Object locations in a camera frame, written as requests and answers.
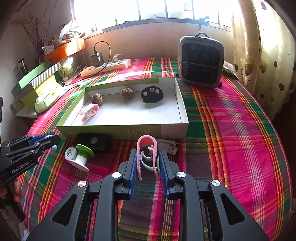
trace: yellow box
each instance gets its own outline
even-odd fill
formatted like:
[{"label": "yellow box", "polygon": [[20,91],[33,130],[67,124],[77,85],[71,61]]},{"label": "yellow box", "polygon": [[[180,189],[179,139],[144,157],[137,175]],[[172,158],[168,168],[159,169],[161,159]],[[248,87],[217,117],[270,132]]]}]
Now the yellow box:
[{"label": "yellow box", "polygon": [[20,100],[24,105],[28,108],[34,108],[34,104],[36,102],[36,99],[42,94],[43,90],[46,89],[46,87],[49,84],[56,84],[56,78],[54,74],[49,76],[45,81],[43,81],[35,90],[32,90],[29,94],[22,97]]}]

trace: window frame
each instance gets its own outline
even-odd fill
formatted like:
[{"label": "window frame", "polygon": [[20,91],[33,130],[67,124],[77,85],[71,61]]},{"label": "window frame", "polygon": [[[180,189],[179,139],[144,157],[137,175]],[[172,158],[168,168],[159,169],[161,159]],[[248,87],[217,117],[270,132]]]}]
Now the window frame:
[{"label": "window frame", "polygon": [[[166,0],[164,0],[164,3],[165,3],[165,18],[142,19],[141,18],[141,13],[140,13],[140,8],[139,8],[139,1],[138,0],[136,0],[136,1],[137,1],[139,20],[117,24],[117,20],[115,18],[116,25],[105,28],[105,29],[102,29],[102,32],[105,33],[105,32],[111,31],[111,30],[119,29],[119,28],[124,28],[124,27],[139,25],[139,24],[147,24],[147,23],[191,23],[191,24],[209,26],[209,27],[213,27],[213,28],[222,29],[222,30],[225,30],[225,31],[228,31],[228,32],[232,32],[232,28],[220,24],[219,8],[218,8],[218,24],[212,23],[212,22],[195,20],[195,18],[194,18],[193,0],[191,0],[192,19],[189,19],[189,18],[168,18],[168,8],[167,8]],[[74,9],[74,0],[70,0],[70,7],[71,7],[72,19],[76,20],[75,9]]]}]

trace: open shallow box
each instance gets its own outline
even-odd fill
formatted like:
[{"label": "open shallow box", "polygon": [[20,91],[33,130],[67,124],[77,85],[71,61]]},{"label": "open shallow box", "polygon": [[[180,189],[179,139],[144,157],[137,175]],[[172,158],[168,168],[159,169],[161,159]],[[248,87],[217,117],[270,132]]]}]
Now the open shallow box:
[{"label": "open shallow box", "polygon": [[[155,104],[142,101],[141,91],[157,86],[163,91],[163,100]],[[134,90],[132,99],[125,99],[121,91]],[[91,103],[91,97],[99,93],[103,104],[98,114],[83,123],[80,110]],[[57,124],[65,137],[78,133],[108,133],[114,139],[137,139],[151,135],[161,139],[185,138],[188,118],[182,95],[174,77],[125,80],[102,83],[81,91]]]}]

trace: silver screw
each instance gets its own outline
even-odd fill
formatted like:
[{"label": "silver screw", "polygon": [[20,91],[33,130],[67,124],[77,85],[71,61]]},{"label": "silver screw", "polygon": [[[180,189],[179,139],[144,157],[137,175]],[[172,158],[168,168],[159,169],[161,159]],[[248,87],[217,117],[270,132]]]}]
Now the silver screw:
[{"label": "silver screw", "polygon": [[177,173],[177,176],[178,177],[185,177],[186,176],[186,173],[185,172],[178,172]]},{"label": "silver screw", "polygon": [[212,180],[211,181],[211,184],[215,187],[219,186],[220,185],[220,182],[218,180]]},{"label": "silver screw", "polygon": [[80,187],[84,187],[86,184],[87,184],[87,182],[85,180],[78,182],[78,186],[80,186]]},{"label": "silver screw", "polygon": [[112,173],[112,177],[114,178],[119,178],[121,176],[121,173],[120,172],[114,172]]}]

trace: blue gripper pad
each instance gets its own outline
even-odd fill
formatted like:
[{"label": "blue gripper pad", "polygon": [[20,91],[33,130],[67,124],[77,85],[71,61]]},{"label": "blue gripper pad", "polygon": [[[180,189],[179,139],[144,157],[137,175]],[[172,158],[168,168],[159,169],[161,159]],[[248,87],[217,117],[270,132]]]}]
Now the blue gripper pad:
[{"label": "blue gripper pad", "polygon": [[165,167],[165,162],[163,159],[163,154],[161,151],[159,152],[159,167],[160,167],[161,180],[163,182],[163,191],[165,193],[166,198],[168,199],[170,196],[169,179],[168,179],[168,173]]},{"label": "blue gripper pad", "polygon": [[53,133],[53,132],[49,132],[49,133],[45,133],[45,134],[40,135],[40,136],[36,136],[36,137],[32,138],[32,140],[30,141],[29,145],[32,146],[32,145],[34,145],[36,142],[38,142],[39,140],[42,140],[42,139],[44,139],[46,136],[49,136],[49,135],[52,135],[52,136],[53,136],[53,135],[55,135],[55,133]]},{"label": "blue gripper pad", "polygon": [[128,195],[129,195],[130,199],[133,195],[133,190],[135,188],[136,179],[137,179],[137,152],[135,152],[135,156],[133,157],[133,165],[131,167],[131,175],[129,177]]}]

